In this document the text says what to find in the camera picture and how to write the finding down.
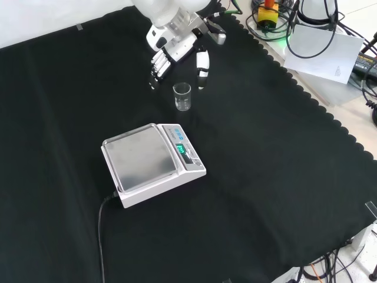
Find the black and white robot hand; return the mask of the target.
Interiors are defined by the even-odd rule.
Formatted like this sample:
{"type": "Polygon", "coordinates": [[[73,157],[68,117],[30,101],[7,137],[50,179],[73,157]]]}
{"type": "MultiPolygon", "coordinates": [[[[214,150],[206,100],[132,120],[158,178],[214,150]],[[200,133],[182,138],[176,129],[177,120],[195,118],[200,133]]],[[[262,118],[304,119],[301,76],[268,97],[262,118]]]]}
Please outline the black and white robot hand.
{"type": "Polygon", "coordinates": [[[151,89],[158,89],[170,69],[195,51],[198,89],[202,90],[207,84],[210,58],[207,49],[203,46],[196,47],[196,42],[208,32],[208,28],[202,25],[178,39],[169,29],[152,26],[147,34],[147,42],[156,52],[151,59],[151,89]]]}

